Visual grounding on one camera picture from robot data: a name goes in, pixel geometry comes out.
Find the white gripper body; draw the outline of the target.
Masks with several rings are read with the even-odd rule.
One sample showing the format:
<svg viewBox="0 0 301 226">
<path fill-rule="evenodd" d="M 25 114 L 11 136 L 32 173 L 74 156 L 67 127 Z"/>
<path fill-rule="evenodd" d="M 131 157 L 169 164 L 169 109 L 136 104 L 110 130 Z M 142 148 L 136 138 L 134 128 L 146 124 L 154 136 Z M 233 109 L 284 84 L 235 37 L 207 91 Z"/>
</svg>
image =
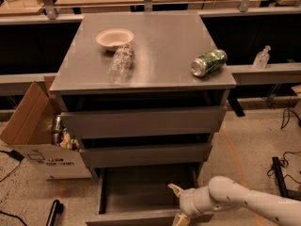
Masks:
<svg viewBox="0 0 301 226">
<path fill-rule="evenodd" d="M 188 218 L 200 218 L 212 213 L 218 205 L 211 197 L 207 186 L 182 190 L 179 198 L 180 209 Z"/>
</svg>

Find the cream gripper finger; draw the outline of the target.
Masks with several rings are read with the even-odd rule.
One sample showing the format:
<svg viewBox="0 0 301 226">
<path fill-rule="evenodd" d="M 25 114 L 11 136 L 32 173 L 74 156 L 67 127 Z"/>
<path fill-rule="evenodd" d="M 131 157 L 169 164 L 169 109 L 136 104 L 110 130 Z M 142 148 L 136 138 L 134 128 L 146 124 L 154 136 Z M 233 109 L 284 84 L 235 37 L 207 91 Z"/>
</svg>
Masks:
<svg viewBox="0 0 301 226">
<path fill-rule="evenodd" d="M 169 184 L 168 187 L 173 191 L 177 198 L 181 197 L 183 193 L 183 189 L 181 187 L 176 186 L 174 184 Z"/>
<path fill-rule="evenodd" d="M 172 226 L 189 226 L 190 218 L 184 213 L 177 214 L 173 219 Z"/>
</svg>

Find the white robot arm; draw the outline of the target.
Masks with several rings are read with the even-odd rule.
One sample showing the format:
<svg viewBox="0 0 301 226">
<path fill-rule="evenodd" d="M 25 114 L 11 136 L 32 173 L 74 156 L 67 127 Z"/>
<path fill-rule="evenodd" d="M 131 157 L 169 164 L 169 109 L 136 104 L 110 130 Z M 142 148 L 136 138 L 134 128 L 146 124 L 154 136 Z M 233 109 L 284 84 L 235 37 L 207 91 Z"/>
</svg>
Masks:
<svg viewBox="0 0 301 226">
<path fill-rule="evenodd" d="M 189 226 L 206 213 L 235 206 L 245 207 L 278 226 L 301 226 L 301 201 L 251 190 L 224 176 L 213 177 L 206 186 L 182 189 L 169 184 L 180 199 L 181 212 L 172 226 Z"/>
</svg>

